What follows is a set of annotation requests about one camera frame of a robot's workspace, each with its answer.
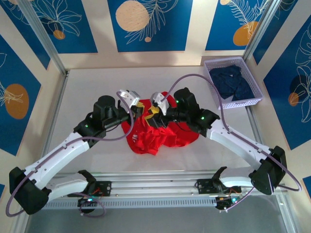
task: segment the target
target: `red cloth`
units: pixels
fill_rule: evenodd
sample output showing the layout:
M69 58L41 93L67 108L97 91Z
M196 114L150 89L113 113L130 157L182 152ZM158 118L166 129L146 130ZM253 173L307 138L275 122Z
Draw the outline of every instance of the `red cloth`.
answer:
M172 96L169 96L167 100L172 107L176 107L175 99ZM199 137L198 133L186 132L190 129L183 122L178 124L186 131L180 129L174 122L171 122L165 129L155 129L149 126L144 118L150 115L148 112L151 107L150 100L141 100L140 102L145 106L143 115L136 119L132 132L126 137L128 145L133 152L137 154L149 153L156 155L162 145L167 147L183 147ZM125 133L130 129L130 125L127 122L123 122L121 126Z

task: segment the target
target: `plastic basket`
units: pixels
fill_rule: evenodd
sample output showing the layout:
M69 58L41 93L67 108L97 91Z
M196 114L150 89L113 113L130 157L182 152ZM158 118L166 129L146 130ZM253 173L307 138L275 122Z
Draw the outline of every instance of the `plastic basket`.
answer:
M257 85L253 75L251 74L248 67L246 66L245 61L241 57L230 57L230 58L222 58L222 59L204 61L204 67L205 67L204 74L209 80L212 81L212 78L209 74L210 70L214 68L228 67L231 65L236 65L236 66L241 67L241 74L243 78L245 78L248 84L250 85L255 98L247 99L247 100L237 100L237 101L232 101L233 97L229 97L225 100L222 98L223 108L226 109L226 108L236 108L236 107L254 105L258 103L260 100L262 100L263 98L262 92L259 89L259 86ZM216 106L218 107L218 109L220 109L220 104L219 104L219 100L217 97L217 93L210 84L208 85L211 90L213 99L216 103Z

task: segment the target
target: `wrinkled fabric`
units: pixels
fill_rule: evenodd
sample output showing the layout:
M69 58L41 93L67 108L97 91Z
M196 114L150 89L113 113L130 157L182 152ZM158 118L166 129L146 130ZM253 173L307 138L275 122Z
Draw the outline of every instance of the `wrinkled fabric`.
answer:
M224 100L230 96L233 96L232 101L255 98L248 82L242 77L240 67L232 65L214 68L209 74Z
M176 102L172 96L167 98L171 107L176 107ZM150 100L140 100L144 104L143 114L135 121L133 130L126 137L127 143L133 152L137 154L152 154L156 155L159 148L164 145L167 147L184 147L194 142L198 137L198 133L187 132L190 131L186 123L171 122L167 128L155 129L148 125L144 119L150 115L148 112L151 107ZM121 124L123 131L126 133L130 129L127 122Z

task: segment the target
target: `dark blue cloth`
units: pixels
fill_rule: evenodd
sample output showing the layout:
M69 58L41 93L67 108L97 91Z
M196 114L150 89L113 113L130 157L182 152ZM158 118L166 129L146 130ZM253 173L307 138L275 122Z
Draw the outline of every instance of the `dark blue cloth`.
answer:
M230 96L233 96L232 101L255 98L251 87L242 77L240 67L232 65L214 68L209 74L223 99L227 99Z

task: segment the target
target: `white table surface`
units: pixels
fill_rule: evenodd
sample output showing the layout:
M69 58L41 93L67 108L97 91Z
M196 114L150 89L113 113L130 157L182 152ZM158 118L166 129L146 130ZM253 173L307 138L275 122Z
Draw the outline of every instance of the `white table surface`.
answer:
M118 90L128 89L139 93L142 100L149 99L156 91L168 91L177 78L189 73L203 74L203 67L71 70L50 150L60 144L73 128L93 111L93 104L100 96L111 95L117 99ZM201 108L220 114L206 81L199 77L186 78L174 91L184 87L188 87L195 94ZM230 126L254 139L244 107L225 110L225 118ZM122 134L123 131L119 126L109 132L106 138L115 138ZM98 142L90 150L75 158L61 172L77 172L81 169L89 172L217 170L221 166L247 165L242 158L224 146L200 136L195 142L183 148L162 146L156 156L135 154L125 139L117 142Z

